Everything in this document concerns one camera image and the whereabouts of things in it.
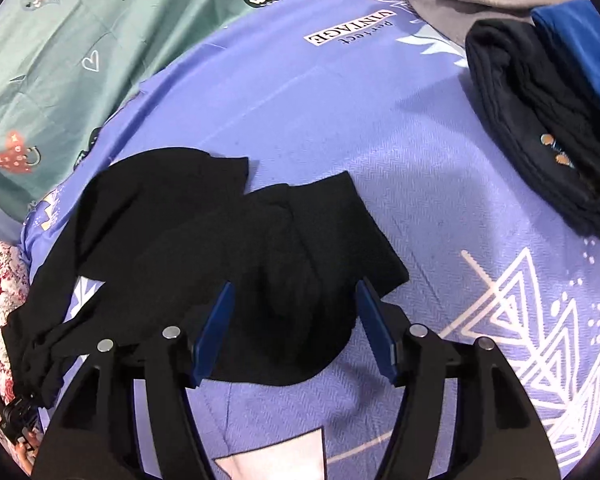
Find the blue gripper pad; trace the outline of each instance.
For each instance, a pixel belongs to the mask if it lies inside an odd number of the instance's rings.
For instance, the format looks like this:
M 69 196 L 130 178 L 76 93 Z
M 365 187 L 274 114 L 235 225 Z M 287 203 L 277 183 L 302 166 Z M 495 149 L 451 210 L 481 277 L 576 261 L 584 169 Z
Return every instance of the blue gripper pad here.
M 398 378 L 396 342 L 382 317 L 381 303 L 368 279 L 364 278 L 356 284 L 356 307 L 366 338 L 371 345 L 380 373 L 394 384 Z
M 214 369 L 222 340 L 234 314 L 234 306 L 235 287 L 226 282 L 193 347 L 192 377 L 196 386 L 200 386 L 202 379 L 208 378 Z

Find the purple fabric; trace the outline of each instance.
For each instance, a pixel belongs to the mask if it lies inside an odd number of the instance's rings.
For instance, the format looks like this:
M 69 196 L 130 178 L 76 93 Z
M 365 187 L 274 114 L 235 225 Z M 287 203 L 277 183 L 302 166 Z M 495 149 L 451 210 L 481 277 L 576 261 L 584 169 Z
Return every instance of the purple fabric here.
M 369 15 L 378 20 L 363 28 L 356 19 Z M 565 474 L 600 431 L 600 243 L 577 237 L 525 186 L 483 130 L 472 92 L 463 50 L 404 0 L 282 0 L 146 81 L 103 127 L 87 159 L 27 219 L 31 274 L 89 179 L 137 152 L 191 146 L 248 156 L 251 190 L 347 170 L 411 273 L 387 299 L 448 338 L 493 337 Z M 71 308 L 91 285 L 78 282 Z M 142 459 L 157 474 L 136 388 Z M 450 385 L 432 472 L 448 461 L 453 393 Z M 401 395 L 379 375 L 358 325 L 312 380 L 203 381 L 190 400 L 218 478 L 291 479 L 304 467 L 302 480 L 324 480 L 325 471 L 372 480 Z M 255 455 L 244 453 L 263 447 L 254 471 Z

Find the teal fabric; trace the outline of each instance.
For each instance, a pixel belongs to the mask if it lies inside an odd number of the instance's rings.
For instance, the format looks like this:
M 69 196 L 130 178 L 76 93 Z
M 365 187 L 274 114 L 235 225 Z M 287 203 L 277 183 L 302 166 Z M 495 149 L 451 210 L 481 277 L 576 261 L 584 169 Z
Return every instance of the teal fabric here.
M 89 153 L 97 128 L 139 82 L 214 30 L 275 1 L 5 0 L 0 207 L 22 220 Z

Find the navy fabric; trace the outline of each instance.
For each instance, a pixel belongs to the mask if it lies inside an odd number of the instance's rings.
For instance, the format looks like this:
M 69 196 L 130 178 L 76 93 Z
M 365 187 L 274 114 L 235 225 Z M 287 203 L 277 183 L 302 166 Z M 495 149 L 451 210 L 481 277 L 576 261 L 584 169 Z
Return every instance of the navy fabric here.
M 590 0 L 538 7 L 532 17 L 550 56 L 576 62 L 600 99 L 600 14 Z
M 574 231 L 600 238 L 600 124 L 564 82 L 536 28 L 480 20 L 466 54 L 497 145 Z

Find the metal screw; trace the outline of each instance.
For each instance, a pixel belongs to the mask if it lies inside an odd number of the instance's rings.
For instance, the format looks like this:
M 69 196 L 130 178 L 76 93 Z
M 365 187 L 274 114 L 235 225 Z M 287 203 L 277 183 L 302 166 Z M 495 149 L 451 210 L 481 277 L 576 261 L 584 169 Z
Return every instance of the metal screw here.
M 165 339 L 176 339 L 180 335 L 180 329 L 177 326 L 168 326 L 162 331 L 162 337 Z
M 111 339 L 103 339 L 98 343 L 97 348 L 99 352 L 108 352 L 113 348 L 113 341 Z
M 429 329 L 424 325 L 416 323 L 409 327 L 409 333 L 414 337 L 424 337 L 429 333 Z
M 478 339 L 478 346 L 483 350 L 493 350 L 496 348 L 496 343 L 493 342 L 493 339 L 489 339 L 488 337 L 481 337 Z

